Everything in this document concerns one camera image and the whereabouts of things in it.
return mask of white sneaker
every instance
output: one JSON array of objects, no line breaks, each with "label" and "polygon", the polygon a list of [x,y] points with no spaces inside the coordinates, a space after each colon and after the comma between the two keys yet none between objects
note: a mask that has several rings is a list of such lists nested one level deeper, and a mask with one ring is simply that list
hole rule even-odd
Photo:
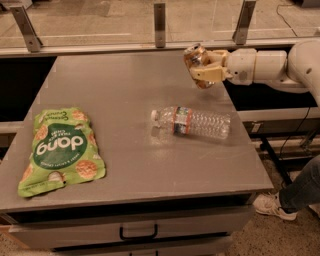
[{"label": "white sneaker", "polygon": [[264,215],[275,215],[283,220],[295,220],[297,213],[286,213],[280,205],[278,194],[261,194],[253,202],[256,212]]}]

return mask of drawer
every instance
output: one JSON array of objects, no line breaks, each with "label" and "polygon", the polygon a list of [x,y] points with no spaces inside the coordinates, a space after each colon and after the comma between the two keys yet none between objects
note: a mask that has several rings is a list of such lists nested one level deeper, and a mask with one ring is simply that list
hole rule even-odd
[{"label": "drawer", "polygon": [[140,245],[112,246],[59,251],[59,256],[213,256],[232,244],[230,236],[193,238],[181,241],[154,242]]},{"label": "drawer", "polygon": [[140,242],[158,238],[231,233],[241,230],[252,214],[252,206],[159,212],[14,225],[10,234],[30,248]]}]

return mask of green snack bag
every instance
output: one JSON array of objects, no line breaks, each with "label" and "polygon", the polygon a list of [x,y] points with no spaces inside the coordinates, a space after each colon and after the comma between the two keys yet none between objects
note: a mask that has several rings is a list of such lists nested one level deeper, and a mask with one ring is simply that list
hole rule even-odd
[{"label": "green snack bag", "polygon": [[30,164],[18,186],[31,197],[105,176],[88,117],[78,108],[43,110],[34,120]]}]

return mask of glass panel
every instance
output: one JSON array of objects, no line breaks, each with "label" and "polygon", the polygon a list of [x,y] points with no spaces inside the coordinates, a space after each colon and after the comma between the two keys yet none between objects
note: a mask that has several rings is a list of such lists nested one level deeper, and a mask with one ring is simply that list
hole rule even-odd
[{"label": "glass panel", "polygon": [[167,41],[230,40],[242,1],[168,0]]},{"label": "glass panel", "polygon": [[320,36],[320,8],[303,8],[292,2],[257,1],[248,39]]},{"label": "glass panel", "polygon": [[[232,39],[243,0],[38,0],[27,13],[44,46],[153,45],[154,3],[166,3],[167,42],[212,42]],[[257,0],[248,39],[319,36],[320,8],[292,3]],[[0,49],[25,47],[10,11],[0,24]]]},{"label": "glass panel", "polygon": [[0,12],[0,49],[25,47],[19,27],[11,12]]}]

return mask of table top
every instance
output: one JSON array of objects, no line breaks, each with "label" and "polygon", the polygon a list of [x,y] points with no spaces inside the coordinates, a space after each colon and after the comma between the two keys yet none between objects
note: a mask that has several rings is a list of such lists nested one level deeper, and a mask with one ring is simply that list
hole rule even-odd
[{"label": "table top", "polygon": [[[228,113],[231,134],[215,141],[174,136],[153,127],[151,111],[167,106]],[[34,117],[43,109],[61,107],[79,107],[88,114],[107,175],[20,198],[17,187],[29,163]],[[58,57],[0,165],[0,181],[0,212],[273,188],[223,84],[198,89],[182,51]]]}]

